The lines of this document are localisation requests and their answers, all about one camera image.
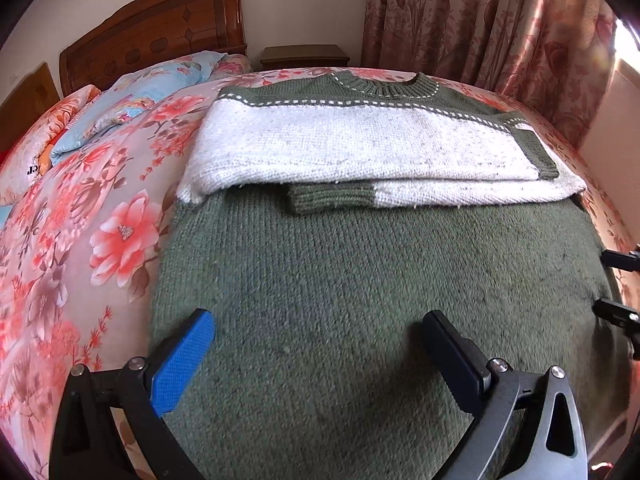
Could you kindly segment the green and white knit sweater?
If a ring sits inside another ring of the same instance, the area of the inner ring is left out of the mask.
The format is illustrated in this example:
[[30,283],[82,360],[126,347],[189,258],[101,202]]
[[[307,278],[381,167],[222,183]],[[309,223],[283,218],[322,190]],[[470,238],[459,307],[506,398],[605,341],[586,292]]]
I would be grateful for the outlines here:
[[298,216],[281,185],[179,205],[153,308],[162,338],[196,308],[215,338],[165,422],[201,479],[428,479],[462,438],[428,356],[441,310],[524,372],[566,371],[587,436],[628,402],[627,346],[591,311],[610,293],[574,198],[356,207]]

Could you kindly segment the floral pink bed sheet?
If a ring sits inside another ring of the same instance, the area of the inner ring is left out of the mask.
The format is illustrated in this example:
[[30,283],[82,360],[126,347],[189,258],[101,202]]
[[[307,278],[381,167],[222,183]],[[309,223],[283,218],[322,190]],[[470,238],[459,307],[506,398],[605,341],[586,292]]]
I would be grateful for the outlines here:
[[533,113],[425,75],[306,70],[177,91],[55,165],[1,232],[1,431],[49,478],[73,366],[155,347],[153,308],[179,205],[281,185],[294,214],[547,205],[591,198]]

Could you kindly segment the pink floral curtain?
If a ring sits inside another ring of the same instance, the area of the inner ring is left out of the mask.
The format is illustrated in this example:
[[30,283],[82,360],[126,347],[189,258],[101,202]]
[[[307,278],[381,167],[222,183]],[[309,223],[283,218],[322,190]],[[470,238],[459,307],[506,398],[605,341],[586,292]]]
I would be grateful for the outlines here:
[[605,0],[367,0],[361,58],[508,96],[579,148],[614,70],[616,21]]

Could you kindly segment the orange floral pillow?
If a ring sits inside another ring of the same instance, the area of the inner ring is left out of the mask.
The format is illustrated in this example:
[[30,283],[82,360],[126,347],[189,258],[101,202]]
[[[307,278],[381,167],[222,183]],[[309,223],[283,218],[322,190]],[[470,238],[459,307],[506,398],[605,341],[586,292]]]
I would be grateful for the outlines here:
[[76,90],[51,106],[18,140],[1,164],[1,205],[15,204],[46,172],[42,156],[74,117],[94,101],[101,90],[93,84]]

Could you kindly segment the small wooden headboard panel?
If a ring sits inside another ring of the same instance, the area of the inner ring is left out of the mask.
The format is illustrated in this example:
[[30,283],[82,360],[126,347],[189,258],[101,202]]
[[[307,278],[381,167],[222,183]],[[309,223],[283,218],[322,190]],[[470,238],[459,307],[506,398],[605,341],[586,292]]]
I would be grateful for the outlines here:
[[9,151],[34,122],[60,100],[49,65],[41,63],[2,102],[0,148]]

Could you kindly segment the light blue floral quilt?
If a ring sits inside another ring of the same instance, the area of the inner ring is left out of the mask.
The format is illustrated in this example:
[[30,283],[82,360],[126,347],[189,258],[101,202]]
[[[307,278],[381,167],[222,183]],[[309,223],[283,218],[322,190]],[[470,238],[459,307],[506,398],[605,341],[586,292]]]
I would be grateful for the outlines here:
[[95,136],[102,136],[150,110],[176,91],[206,81],[223,58],[221,52],[201,51],[121,76],[70,121],[52,148],[52,165]]

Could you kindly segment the dark wooden nightstand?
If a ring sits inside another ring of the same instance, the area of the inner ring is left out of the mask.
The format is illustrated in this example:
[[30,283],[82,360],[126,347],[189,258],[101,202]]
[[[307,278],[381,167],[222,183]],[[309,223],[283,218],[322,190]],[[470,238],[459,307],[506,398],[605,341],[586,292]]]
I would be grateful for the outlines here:
[[266,47],[260,56],[264,70],[301,67],[346,67],[350,57],[336,44],[290,44]]

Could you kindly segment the carved wooden headboard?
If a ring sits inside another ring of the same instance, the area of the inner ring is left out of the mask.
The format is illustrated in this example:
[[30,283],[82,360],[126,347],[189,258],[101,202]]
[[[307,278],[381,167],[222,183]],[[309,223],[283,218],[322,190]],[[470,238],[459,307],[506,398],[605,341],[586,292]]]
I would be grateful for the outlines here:
[[244,54],[241,0],[134,0],[60,54],[64,96],[203,50]]

